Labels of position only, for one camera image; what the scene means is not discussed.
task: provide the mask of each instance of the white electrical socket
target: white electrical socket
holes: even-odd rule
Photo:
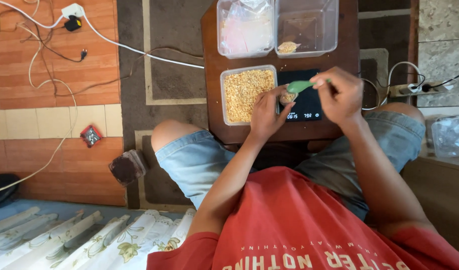
[[[82,6],[76,3],[69,5],[65,7],[64,9],[61,9],[61,12],[63,13],[63,16],[66,19],[69,19],[70,15],[76,16],[78,18],[81,18],[82,16],[84,16],[84,9],[82,8]]]

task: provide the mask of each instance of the transparent plastic container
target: transparent plastic container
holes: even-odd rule
[[[229,122],[227,119],[226,115],[226,91],[224,87],[224,81],[227,76],[233,75],[233,74],[239,74],[244,71],[248,70],[271,70],[273,72],[273,78],[274,78],[274,87],[278,85],[278,80],[276,78],[276,68],[273,65],[263,65],[263,66],[255,66],[255,67],[247,67],[247,68],[238,68],[238,69],[231,69],[231,70],[225,70],[221,73],[220,76],[220,82],[221,82],[221,105],[223,108],[223,120],[226,125],[228,126],[247,126],[250,124],[250,122]],[[276,101],[276,113],[279,114],[279,105],[278,101]]]
[[[317,57],[338,45],[339,0],[276,0],[274,50],[279,58]],[[278,46],[301,44],[293,53]]]
[[[271,11],[268,12],[268,19],[270,20],[271,24],[271,31],[268,37],[269,47],[262,50],[262,51],[253,51],[253,52],[243,52],[243,53],[225,53],[222,51],[222,43],[221,43],[221,27],[223,26],[224,15],[223,13],[227,13],[231,8],[232,3],[238,2],[239,0],[219,0],[216,5],[216,17],[217,17],[217,40],[218,40],[218,52],[219,54],[226,56],[228,59],[236,59],[236,58],[256,58],[256,57],[264,57],[268,55],[274,49],[274,2],[270,1]]]
[[[437,157],[459,157],[459,117],[444,117],[431,125]]]

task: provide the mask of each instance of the curtain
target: curtain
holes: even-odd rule
[[[146,269],[147,255],[180,247],[196,210],[175,221],[148,210],[127,225],[129,215],[106,225],[96,211],[60,221],[33,207],[0,221],[0,269]]]

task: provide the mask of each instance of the person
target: person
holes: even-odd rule
[[[337,67],[311,82],[344,136],[293,170],[251,168],[294,105],[274,113],[286,86],[257,96],[236,154],[194,125],[154,129],[159,164],[197,212],[182,246],[149,254],[148,270],[459,270],[459,252],[398,174],[420,150],[419,110],[390,103],[362,115],[362,81]],[[368,211],[375,229],[363,222]]]

